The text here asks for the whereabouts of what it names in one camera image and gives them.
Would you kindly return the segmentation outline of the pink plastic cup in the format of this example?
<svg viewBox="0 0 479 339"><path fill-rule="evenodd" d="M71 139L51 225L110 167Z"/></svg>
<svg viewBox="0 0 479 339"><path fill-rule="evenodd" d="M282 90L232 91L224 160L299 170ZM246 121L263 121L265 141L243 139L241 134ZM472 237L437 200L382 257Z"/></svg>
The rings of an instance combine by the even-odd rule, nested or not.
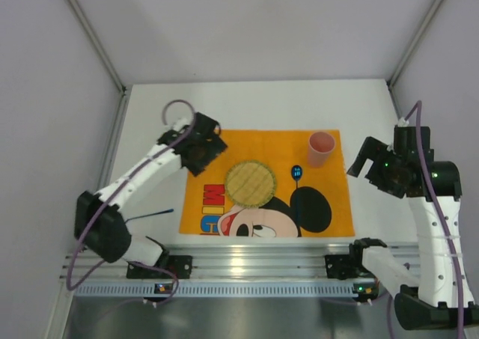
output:
<svg viewBox="0 0 479 339"><path fill-rule="evenodd" d="M313 168L323 166L335 150L336 142L328 132L315 132L308 139L308 164Z"/></svg>

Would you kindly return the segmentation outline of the round woven bamboo plate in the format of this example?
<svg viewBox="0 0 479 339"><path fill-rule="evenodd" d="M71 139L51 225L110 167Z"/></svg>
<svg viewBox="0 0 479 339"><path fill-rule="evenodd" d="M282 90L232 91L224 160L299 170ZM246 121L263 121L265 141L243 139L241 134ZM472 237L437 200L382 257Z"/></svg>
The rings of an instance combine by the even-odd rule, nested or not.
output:
<svg viewBox="0 0 479 339"><path fill-rule="evenodd" d="M276 176L266 164L247 160L233 165L225 175L225 193L236 205L259 208L275 195Z"/></svg>

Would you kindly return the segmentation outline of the blue metallic fork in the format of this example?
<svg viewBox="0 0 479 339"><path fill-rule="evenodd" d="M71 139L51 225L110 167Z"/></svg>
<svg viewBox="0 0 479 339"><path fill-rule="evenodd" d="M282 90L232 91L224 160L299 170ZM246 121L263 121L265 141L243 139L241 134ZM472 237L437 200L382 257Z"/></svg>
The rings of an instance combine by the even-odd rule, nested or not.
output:
<svg viewBox="0 0 479 339"><path fill-rule="evenodd" d="M174 209L171 208L171 209L162 210L162 211L159 211L159 212L148 213L148 214L144 214L144 215L140 215L140 216L134 216L132 218L129 218L129 219L125 220L125 223L130 222L132 220L145 219L145 218L150 218L150 217L154 217L154 216L169 214L169 213L172 213L173 211L174 211Z"/></svg>

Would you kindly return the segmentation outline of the blue metallic spoon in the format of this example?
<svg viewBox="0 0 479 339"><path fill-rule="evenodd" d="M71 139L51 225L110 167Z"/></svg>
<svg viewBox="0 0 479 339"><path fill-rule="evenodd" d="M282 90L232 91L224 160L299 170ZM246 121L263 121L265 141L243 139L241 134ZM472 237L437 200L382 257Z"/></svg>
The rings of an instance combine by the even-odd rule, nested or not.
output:
<svg viewBox="0 0 479 339"><path fill-rule="evenodd" d="M302 233L301 233L300 214L299 214L299 181L302 178L303 170L300 165L294 165L291 168L290 172L291 172L291 177L293 178L296 185L290 197L290 206L294 214L294 222L296 225L296 229L298 231L298 237L301 237Z"/></svg>

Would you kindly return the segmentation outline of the orange cartoon mouse cloth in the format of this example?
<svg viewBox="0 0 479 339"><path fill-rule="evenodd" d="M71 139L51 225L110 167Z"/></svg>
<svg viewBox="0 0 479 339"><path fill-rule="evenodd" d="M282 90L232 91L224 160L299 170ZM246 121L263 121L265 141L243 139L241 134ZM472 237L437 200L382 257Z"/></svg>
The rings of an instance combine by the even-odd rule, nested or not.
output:
<svg viewBox="0 0 479 339"><path fill-rule="evenodd" d="M350 194L341 149L341 134L332 129L336 146L326 163L308 164L312 131L222 130L227 150L197 177L186 180L179 232L202 236L255 238L298 237L290 197L295 189L291 168L300 165L299 214L304 238L354 236ZM274 197L259 208L243 208L225 193L225 175L235 164L257 160L276 176Z"/></svg>

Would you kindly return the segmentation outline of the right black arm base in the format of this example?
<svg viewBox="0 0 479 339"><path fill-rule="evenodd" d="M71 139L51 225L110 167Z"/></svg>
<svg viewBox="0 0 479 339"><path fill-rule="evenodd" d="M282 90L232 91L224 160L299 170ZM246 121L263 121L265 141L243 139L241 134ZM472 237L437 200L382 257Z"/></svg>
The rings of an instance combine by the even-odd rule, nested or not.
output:
<svg viewBox="0 0 479 339"><path fill-rule="evenodd" d="M371 277L359 260L349 254L328 254L324 260L327 278L347 280Z"/></svg>

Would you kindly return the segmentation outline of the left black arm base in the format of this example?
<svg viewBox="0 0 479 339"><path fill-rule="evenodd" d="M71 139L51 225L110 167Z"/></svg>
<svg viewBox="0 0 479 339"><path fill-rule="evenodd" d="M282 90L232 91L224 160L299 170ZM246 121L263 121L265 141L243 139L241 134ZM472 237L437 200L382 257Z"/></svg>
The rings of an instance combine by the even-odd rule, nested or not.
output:
<svg viewBox="0 0 479 339"><path fill-rule="evenodd" d="M163 272L130 263L126 271L126 277L142 280L168 279L171 278L171 273L178 279L189 279L192 272L192 260L193 257L190 255L170 255L166 262L156 265L156 268L163 269Z"/></svg>

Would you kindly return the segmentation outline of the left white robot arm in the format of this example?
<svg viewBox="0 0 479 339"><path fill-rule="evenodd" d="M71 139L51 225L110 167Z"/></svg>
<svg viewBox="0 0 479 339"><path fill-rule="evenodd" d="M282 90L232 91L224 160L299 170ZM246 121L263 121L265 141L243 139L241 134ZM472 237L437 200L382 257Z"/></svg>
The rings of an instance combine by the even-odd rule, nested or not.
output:
<svg viewBox="0 0 479 339"><path fill-rule="evenodd" d="M227 148L220 134L219 123L200 112L191 123L178 120L116 181L78 197L75 238L107 263L125 260L161 266L168 258L167 249L153 238L130 233L121 211L183 168L194 176L201 174Z"/></svg>

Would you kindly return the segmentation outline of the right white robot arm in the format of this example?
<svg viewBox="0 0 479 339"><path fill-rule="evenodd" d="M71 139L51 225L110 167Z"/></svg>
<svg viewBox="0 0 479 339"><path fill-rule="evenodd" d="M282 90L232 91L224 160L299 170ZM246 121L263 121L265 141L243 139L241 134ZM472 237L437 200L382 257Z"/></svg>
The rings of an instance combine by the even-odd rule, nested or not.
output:
<svg viewBox="0 0 479 339"><path fill-rule="evenodd" d="M365 177L378 190L406 198L415 220L420 275L415 277L380 239L362 238L350 244L350 258L374 275L394 299L397 321L405 330L452 329L478 325L478 304L466 280L460 243L462 187L457 166L436 161L430 128L396 126L387 145L367 137L348 169L358 177L367 160Z"/></svg>

